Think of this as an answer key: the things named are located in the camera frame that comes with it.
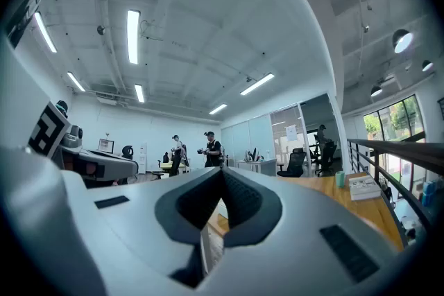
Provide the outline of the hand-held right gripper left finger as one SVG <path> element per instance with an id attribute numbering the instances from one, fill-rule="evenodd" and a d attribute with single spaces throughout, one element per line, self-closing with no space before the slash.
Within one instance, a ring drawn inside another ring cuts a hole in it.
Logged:
<path id="1" fill-rule="evenodd" d="M 173 240 L 155 213 L 165 193 L 219 171 L 91 190 L 65 171 L 64 287 L 80 296 L 223 296 L 224 278 L 203 276 L 201 244 Z"/>

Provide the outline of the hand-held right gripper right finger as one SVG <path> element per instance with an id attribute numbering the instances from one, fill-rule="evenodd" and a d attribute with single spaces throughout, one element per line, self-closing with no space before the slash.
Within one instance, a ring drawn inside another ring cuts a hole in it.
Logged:
<path id="1" fill-rule="evenodd" d="M 382 198 L 352 201 L 326 178 L 243 171 L 274 191 L 282 215 L 259 244 L 225 248 L 207 278 L 210 296 L 371 296 L 399 253 L 395 214 Z"/>

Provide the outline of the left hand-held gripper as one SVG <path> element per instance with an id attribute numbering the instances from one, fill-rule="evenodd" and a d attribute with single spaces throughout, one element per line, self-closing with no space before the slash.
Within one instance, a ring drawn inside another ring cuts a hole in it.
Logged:
<path id="1" fill-rule="evenodd" d="M 51 159 L 60 169 L 79 174 L 87 188 L 104 187 L 138 173 L 136 161 L 98 150 L 81 150 L 83 129 L 68 125 L 68 104 L 50 102 L 41 114 L 28 146 Z"/>

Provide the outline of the round wooden table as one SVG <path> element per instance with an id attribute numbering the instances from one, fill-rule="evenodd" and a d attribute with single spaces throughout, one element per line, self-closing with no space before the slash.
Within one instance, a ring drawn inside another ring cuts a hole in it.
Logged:
<path id="1" fill-rule="evenodd" d="M 397 231 L 381 196 L 351 201 L 349 188 L 338 188 L 333 177 L 281 178 L 238 168 L 234 172 L 272 190 L 282 203 L 275 229 L 259 244 L 240 247 L 243 256 L 284 260 L 326 251 L 316 228 L 335 223 L 343 223 L 357 243 L 377 259 L 383 259 L 383 252 L 393 256 L 404 249 L 380 229 Z"/>

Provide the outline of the white office desk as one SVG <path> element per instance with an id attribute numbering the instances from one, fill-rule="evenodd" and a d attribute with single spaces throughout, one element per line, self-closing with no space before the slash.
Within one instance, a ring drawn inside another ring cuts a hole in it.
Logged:
<path id="1" fill-rule="evenodd" d="M 261 162 L 236 161 L 234 167 L 275 177 L 277 175 L 278 165 L 276 159 L 270 159 Z"/>

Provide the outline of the black office chair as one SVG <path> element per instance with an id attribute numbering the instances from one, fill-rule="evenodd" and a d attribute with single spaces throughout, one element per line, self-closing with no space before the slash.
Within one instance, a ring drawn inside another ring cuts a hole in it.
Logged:
<path id="1" fill-rule="evenodd" d="M 333 173 L 332 162 L 337 145 L 333 141 L 328 141 L 323 149 L 320 168 L 315 170 L 317 177 L 324 173 Z"/>
<path id="2" fill-rule="evenodd" d="M 133 159 L 134 150 L 132 146 L 124 146 L 122 148 L 122 159 L 124 162 L 124 175 L 126 177 L 136 175 L 138 173 L 139 165 Z"/>
<path id="3" fill-rule="evenodd" d="M 294 148 L 289 156 L 287 170 L 277 172 L 280 177 L 301 177 L 304 173 L 303 163 L 307 154 L 302 148 Z"/>

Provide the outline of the white water dispenser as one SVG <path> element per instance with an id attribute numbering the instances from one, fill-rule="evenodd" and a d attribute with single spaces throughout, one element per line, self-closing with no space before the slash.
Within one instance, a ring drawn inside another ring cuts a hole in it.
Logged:
<path id="1" fill-rule="evenodd" d="M 142 142 L 139 147 L 139 160 L 138 160 L 138 173 L 145 174 L 146 173 L 146 142 Z"/>

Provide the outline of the white printed book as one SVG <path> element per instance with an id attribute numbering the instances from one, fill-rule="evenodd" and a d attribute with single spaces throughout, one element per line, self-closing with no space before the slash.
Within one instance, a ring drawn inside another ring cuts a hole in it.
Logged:
<path id="1" fill-rule="evenodd" d="M 381 188 L 369 175 L 349 179 L 351 201 L 368 200 L 381 196 Z"/>

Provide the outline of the ceiling tube lights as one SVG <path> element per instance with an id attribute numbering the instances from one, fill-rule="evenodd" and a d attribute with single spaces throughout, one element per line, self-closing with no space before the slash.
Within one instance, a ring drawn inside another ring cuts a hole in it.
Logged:
<path id="1" fill-rule="evenodd" d="M 138 51 L 138 43 L 139 43 L 138 41 L 139 41 L 139 38 L 146 38 L 146 39 L 149 39 L 149 40 L 162 40 L 162 39 L 155 39 L 155 38 L 152 38 L 150 36 L 144 35 L 143 33 L 138 32 L 138 26 L 140 25 L 139 17 L 140 17 L 140 13 L 139 12 L 137 12 L 135 10 L 128 10 L 128 12 L 127 12 L 127 21 L 126 21 L 128 59 L 129 60 L 135 60 L 135 61 L 132 61 L 132 62 L 130 61 L 131 65 L 137 65 L 137 63 L 138 63 L 137 62 L 137 59 L 138 59 L 138 57 L 137 57 L 138 56 L 138 52 L 137 51 Z M 53 51 L 53 53 L 55 53 L 56 52 L 55 45 L 54 45 L 53 41 L 51 40 L 51 38 L 49 36 L 49 33 L 47 31 L 46 25 L 43 22 L 43 19 L 42 19 L 42 16 L 41 16 L 40 12 L 37 11 L 33 15 L 33 18 L 36 20 L 38 28 L 41 30 L 42 35 L 43 35 L 46 43 L 49 46 L 49 49 L 51 51 Z M 110 30 L 106 30 L 105 31 L 105 35 L 108 35 L 108 34 L 110 34 Z M 73 81 L 74 81 L 74 84 L 76 84 L 81 91 L 85 91 L 81 87 L 79 81 L 77 79 L 75 79 L 73 76 L 71 76 L 71 77 L 72 77 L 71 79 L 73 79 Z M 261 78 L 260 80 L 255 81 L 252 85 L 250 85 L 245 90 L 240 92 L 240 95 L 244 97 L 245 95 L 251 93 L 254 89 L 257 89 L 261 85 L 269 82 L 274 77 L 275 76 L 272 73 L 268 73 L 263 78 Z M 187 82 L 186 84 L 187 85 L 188 84 L 190 84 L 190 85 L 192 84 L 191 83 L 191 76 L 189 77 L 189 82 Z M 139 100 L 140 103 L 143 103 L 145 99 L 144 99 L 143 95 L 141 94 L 142 89 L 139 88 L 139 87 L 141 87 L 141 85 L 137 84 L 135 86 L 137 87 L 135 90 L 138 93 L 137 94 L 137 100 Z M 190 94 L 191 93 L 191 86 L 188 85 L 188 87 L 190 87 L 190 88 L 189 88 L 187 93 Z M 178 96 L 176 97 L 177 99 L 180 99 L 182 101 L 186 99 L 185 97 L 188 94 L 185 94 L 185 89 L 186 88 L 183 89 L 183 92 L 180 92 L 178 94 Z M 222 103 L 222 100 L 218 99 L 217 101 L 220 101 L 221 104 L 218 105 L 217 107 L 215 107 L 214 109 L 212 109 L 210 111 L 210 113 L 209 113 L 210 115 L 215 115 L 217 112 L 220 112 L 221 110 L 223 110 L 225 107 L 228 106 L 227 103 Z"/>

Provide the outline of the black metal railing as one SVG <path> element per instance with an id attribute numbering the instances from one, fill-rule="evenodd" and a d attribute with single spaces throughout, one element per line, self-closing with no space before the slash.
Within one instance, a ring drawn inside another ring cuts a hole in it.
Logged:
<path id="1" fill-rule="evenodd" d="M 444 143 L 420 143 L 423 133 L 405 141 L 349 139 L 353 173 L 371 176 L 381 189 L 397 228 L 380 229 L 405 248 L 444 222 Z"/>

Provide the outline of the black framed window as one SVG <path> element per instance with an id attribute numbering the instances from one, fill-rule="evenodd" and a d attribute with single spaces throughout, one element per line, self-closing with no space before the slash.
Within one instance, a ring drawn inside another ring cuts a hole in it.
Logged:
<path id="1" fill-rule="evenodd" d="M 368 140 L 406 141 L 425 132 L 415 95 L 364 115 Z"/>

